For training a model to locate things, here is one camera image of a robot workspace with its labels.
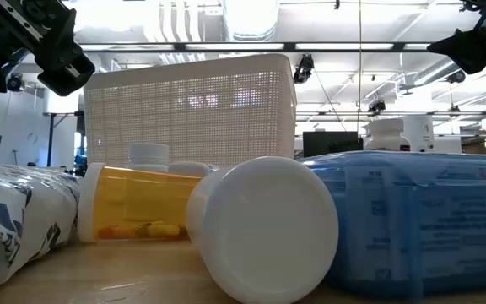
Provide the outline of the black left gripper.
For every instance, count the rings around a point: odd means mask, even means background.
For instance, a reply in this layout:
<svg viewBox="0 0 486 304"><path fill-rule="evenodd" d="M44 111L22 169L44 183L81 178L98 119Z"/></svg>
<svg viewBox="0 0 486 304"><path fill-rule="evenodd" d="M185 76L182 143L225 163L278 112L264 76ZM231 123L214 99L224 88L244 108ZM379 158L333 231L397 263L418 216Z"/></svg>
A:
<svg viewBox="0 0 486 304"><path fill-rule="evenodd" d="M35 47L38 79L54 93L68 96L88 82L95 65L74 40L76 15L60 0L0 0L0 92L30 53L25 47Z"/></svg>

